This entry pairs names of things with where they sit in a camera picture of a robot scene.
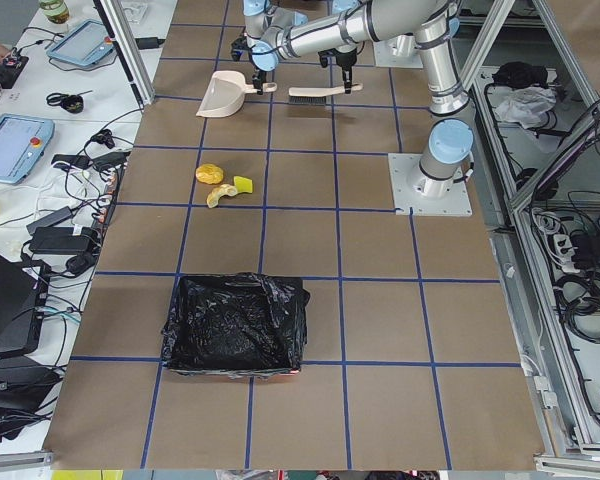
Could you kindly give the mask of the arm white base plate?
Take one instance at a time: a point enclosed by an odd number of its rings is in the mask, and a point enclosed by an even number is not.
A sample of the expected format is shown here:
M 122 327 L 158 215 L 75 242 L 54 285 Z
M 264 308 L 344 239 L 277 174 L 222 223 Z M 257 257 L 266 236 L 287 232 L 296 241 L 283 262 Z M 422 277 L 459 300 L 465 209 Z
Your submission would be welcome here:
M 394 210 L 397 215 L 470 217 L 473 213 L 464 172 L 457 166 L 454 176 L 433 180 L 420 169 L 421 154 L 388 155 Z

